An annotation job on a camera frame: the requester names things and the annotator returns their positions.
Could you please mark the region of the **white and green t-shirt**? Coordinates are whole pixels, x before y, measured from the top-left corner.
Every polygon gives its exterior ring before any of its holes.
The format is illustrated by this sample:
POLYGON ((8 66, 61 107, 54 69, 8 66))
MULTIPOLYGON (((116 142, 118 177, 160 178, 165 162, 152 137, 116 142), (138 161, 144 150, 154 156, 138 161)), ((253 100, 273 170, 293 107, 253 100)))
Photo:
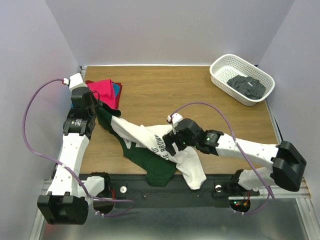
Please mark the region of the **white and green t-shirt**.
POLYGON ((180 171, 191 190, 198 190, 207 179, 197 152, 188 146, 171 156, 163 135, 170 125, 144 126, 121 118, 121 112, 100 103, 95 108, 97 121, 120 143, 123 156, 146 171, 146 181, 153 187, 164 187, 180 171))

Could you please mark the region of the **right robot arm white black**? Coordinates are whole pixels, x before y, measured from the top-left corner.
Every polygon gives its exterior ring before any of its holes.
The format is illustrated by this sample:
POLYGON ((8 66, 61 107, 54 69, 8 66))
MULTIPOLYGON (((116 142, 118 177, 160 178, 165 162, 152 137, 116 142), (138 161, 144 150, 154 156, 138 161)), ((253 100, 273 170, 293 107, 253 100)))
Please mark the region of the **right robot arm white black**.
POLYGON ((172 156, 194 147, 204 154, 244 159, 250 165, 261 165, 260 168, 236 171, 230 182, 233 194, 242 195, 262 186, 278 186, 290 192, 300 190, 307 162, 291 142, 264 144, 233 138, 221 131, 203 130, 189 118, 174 121, 172 126, 173 129, 162 137, 172 156))

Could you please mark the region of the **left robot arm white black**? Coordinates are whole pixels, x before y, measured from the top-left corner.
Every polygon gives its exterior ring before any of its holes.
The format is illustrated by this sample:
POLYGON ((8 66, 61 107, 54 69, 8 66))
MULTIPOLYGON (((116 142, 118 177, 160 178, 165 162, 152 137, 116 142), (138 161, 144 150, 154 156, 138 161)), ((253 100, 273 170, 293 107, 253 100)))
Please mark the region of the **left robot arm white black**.
POLYGON ((96 125, 97 100, 87 86, 71 91, 72 108, 63 124, 62 150, 54 179, 37 206, 51 225, 82 225, 88 217, 93 197, 111 193, 110 177, 93 172, 86 181, 78 181, 82 160, 96 125))

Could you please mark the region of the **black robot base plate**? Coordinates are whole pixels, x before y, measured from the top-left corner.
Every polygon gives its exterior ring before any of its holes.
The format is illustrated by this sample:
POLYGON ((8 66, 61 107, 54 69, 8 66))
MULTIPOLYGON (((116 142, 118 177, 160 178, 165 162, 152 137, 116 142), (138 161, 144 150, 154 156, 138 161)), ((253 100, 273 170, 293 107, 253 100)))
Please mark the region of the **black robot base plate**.
POLYGON ((232 190, 229 188, 231 174, 208 174, 198 190, 191 190, 181 174, 175 174, 166 186, 151 186, 144 174, 110 174, 107 190, 115 190, 116 199, 132 200, 135 208, 228 208, 230 199, 243 200, 257 197, 255 191, 232 190))

